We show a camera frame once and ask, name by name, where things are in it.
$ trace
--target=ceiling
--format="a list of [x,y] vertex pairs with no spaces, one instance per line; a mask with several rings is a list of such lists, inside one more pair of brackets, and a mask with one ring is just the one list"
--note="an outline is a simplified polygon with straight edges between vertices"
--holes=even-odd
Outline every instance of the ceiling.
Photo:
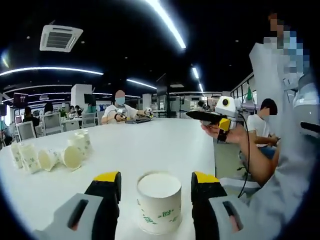
[[[12,4],[6,8],[17,14],[1,17],[0,51],[6,64],[1,61],[0,73],[49,66],[103,75],[65,70],[14,72],[0,76],[0,92],[38,85],[92,84],[95,93],[114,93],[121,88],[127,95],[141,96],[156,91],[126,79],[156,87],[161,77],[184,86],[175,92],[200,91],[199,82],[204,91],[230,91],[252,72],[249,53],[253,45],[270,34],[267,8],[191,2],[159,1],[181,35],[184,49],[146,0],[34,0],[19,6],[6,3]],[[39,50],[42,29],[50,23],[83,29],[71,52]],[[196,67],[199,80],[192,67]],[[7,95],[12,98],[13,92]],[[17,92],[69,93],[71,86]]]

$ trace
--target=green flag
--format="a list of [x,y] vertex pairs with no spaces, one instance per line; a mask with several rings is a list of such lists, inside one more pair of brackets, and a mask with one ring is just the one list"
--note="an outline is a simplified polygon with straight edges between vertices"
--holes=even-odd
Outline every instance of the green flag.
[[251,92],[251,89],[250,87],[248,86],[248,96],[246,98],[248,101],[252,100],[252,92]]

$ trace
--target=upside-down paper cup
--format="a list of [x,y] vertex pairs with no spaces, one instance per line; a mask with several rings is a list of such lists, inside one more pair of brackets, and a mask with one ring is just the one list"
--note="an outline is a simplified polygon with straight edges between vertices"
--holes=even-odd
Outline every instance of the upside-down paper cup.
[[90,142],[90,136],[87,130],[85,129],[80,129],[78,131],[75,132],[76,135],[81,135],[84,136],[84,148],[86,150],[86,153],[90,153],[92,152],[93,148]]
[[72,171],[81,167],[83,156],[75,146],[67,146],[61,152],[61,162]]
[[23,165],[22,165],[22,158],[19,152],[19,145],[17,143],[11,143],[10,149],[11,149],[14,165],[18,169],[22,168]]
[[21,159],[24,170],[31,174],[40,170],[37,153],[33,144],[21,144],[19,146],[19,151],[22,157]]
[[59,157],[57,152],[53,150],[40,150],[38,152],[38,161],[43,170],[50,172],[59,161]]
[[139,226],[161,235],[178,229],[181,221],[181,183],[164,171],[147,172],[137,182]]
[[84,160],[86,158],[87,151],[86,151],[85,136],[79,135],[79,134],[71,135],[68,139],[68,145],[74,146],[80,151],[82,156],[81,160]]

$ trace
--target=white paper cup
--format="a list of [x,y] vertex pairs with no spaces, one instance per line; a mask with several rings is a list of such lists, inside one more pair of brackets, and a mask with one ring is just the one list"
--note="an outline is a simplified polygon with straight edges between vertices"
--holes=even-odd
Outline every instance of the white paper cup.
[[181,183],[164,171],[151,171],[137,182],[139,226],[149,234],[174,232],[181,221]]
[[80,134],[71,135],[68,139],[68,145],[74,146],[80,151],[80,153],[82,155],[81,160],[84,160],[86,158],[87,150],[86,150],[85,136],[80,135]]
[[75,146],[67,146],[66,149],[61,152],[61,162],[72,171],[81,167],[82,159],[83,155]]
[[19,147],[21,154],[23,169],[27,172],[34,174],[40,170],[38,163],[37,153],[35,147],[32,144],[21,144]]
[[14,165],[18,169],[22,168],[23,165],[22,165],[22,158],[19,152],[19,145],[17,143],[11,143],[10,149],[11,149]]
[[91,145],[91,141],[90,141],[90,136],[87,130],[84,129],[80,129],[78,131],[75,132],[76,135],[81,135],[84,136],[84,148],[86,150],[86,153],[90,153],[93,151],[92,145]]
[[38,152],[38,161],[43,170],[50,172],[59,161],[59,157],[57,152],[53,150],[40,150]]

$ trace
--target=black cable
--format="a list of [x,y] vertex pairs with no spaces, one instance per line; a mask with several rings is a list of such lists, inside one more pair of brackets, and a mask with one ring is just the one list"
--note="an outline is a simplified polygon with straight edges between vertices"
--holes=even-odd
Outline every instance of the black cable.
[[243,184],[243,187],[238,195],[238,198],[240,198],[243,194],[243,191],[245,189],[245,186],[246,186],[246,183],[247,183],[247,180],[248,180],[248,175],[249,175],[249,167],[250,167],[250,139],[249,139],[249,131],[248,131],[248,126],[247,126],[247,122],[244,118],[244,116],[239,113],[239,115],[243,118],[243,121],[244,121],[244,124],[245,124],[245,128],[246,128],[246,134],[247,134],[247,138],[248,138],[248,169],[246,171],[246,175],[245,175],[245,179],[244,179],[244,184]]

